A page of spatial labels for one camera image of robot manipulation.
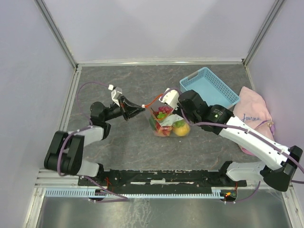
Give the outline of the green grape bunch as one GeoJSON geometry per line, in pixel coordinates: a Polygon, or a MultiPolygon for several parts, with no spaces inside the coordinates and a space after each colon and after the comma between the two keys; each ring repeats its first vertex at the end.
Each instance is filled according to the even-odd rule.
{"type": "Polygon", "coordinates": [[[183,121],[184,119],[177,114],[159,114],[157,116],[157,122],[161,127],[173,126],[178,121],[183,121]]]}

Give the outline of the yellow mango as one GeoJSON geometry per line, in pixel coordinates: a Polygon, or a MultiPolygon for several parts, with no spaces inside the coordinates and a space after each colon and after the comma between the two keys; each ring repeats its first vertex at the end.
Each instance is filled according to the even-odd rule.
{"type": "Polygon", "coordinates": [[[174,127],[172,131],[178,136],[178,137],[183,137],[189,134],[190,132],[190,126],[185,123],[183,126],[180,127],[174,127]]]}

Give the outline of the purple grape bunch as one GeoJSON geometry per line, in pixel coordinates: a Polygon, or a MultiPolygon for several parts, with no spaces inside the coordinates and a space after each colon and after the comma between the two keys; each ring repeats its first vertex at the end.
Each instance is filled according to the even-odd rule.
{"type": "Polygon", "coordinates": [[[162,114],[168,114],[171,112],[171,110],[172,110],[172,108],[168,107],[168,106],[161,106],[158,108],[158,112],[162,113],[162,114]]]}

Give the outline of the clear orange zip top bag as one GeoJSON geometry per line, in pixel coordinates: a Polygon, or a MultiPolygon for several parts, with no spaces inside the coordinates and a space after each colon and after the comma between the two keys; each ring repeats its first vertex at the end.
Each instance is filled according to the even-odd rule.
{"type": "Polygon", "coordinates": [[[143,104],[146,118],[155,136],[158,137],[184,137],[190,132],[190,125],[174,109],[159,99],[159,94],[150,103],[143,104]]]}

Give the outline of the red strawberry bunch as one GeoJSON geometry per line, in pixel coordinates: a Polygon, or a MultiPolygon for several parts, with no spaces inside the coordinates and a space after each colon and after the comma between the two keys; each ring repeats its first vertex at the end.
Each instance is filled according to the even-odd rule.
{"type": "Polygon", "coordinates": [[[153,113],[152,113],[152,116],[151,116],[152,128],[153,128],[153,130],[154,130],[155,135],[156,135],[156,136],[159,136],[159,137],[167,137],[167,136],[170,136],[171,130],[172,130],[172,126],[161,127],[161,126],[159,125],[159,123],[157,122],[157,116],[158,116],[159,114],[162,114],[162,113],[153,112],[153,113]]]}

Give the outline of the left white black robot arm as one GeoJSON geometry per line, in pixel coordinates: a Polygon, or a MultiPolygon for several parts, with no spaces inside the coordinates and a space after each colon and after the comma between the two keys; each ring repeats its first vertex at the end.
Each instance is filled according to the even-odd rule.
{"type": "Polygon", "coordinates": [[[71,132],[55,132],[44,167],[59,175],[88,176],[94,185],[105,180],[103,165],[83,158],[84,148],[106,139],[111,125],[107,122],[122,116],[126,121],[145,111],[145,108],[130,102],[125,96],[118,98],[110,107],[94,102],[90,107],[90,125],[71,132]]]}

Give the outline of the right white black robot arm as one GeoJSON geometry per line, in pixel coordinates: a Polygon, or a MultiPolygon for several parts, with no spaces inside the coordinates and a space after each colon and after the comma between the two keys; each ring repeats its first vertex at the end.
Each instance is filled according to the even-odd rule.
{"type": "Polygon", "coordinates": [[[228,186],[234,181],[264,181],[269,187],[286,192],[300,167],[302,149],[281,145],[246,125],[221,105],[207,105],[194,90],[179,94],[178,109],[186,120],[202,130],[229,139],[254,154],[260,161],[231,162],[218,173],[218,181],[228,186]]]}

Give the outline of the pink cloth bag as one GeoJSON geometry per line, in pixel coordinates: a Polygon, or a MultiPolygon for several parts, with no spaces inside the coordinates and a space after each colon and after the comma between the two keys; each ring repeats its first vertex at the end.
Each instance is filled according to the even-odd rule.
{"type": "Polygon", "coordinates": [[[240,101],[233,110],[235,116],[263,136],[273,140],[275,126],[262,96],[244,86],[239,98],[240,101]]]}

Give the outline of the light blue plastic basket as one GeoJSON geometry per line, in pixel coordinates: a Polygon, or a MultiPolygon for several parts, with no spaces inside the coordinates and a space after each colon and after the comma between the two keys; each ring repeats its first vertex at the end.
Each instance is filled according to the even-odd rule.
{"type": "Polygon", "coordinates": [[[207,67],[181,79],[180,90],[194,90],[208,105],[221,105],[227,109],[240,101],[239,96],[207,67]]]}

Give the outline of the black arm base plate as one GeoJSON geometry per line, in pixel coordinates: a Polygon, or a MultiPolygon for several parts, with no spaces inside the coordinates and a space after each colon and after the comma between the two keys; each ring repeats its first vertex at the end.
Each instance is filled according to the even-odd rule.
{"type": "Polygon", "coordinates": [[[210,193],[213,187],[247,186],[245,180],[235,182],[223,171],[208,170],[109,170],[92,180],[114,193],[210,193]]]}

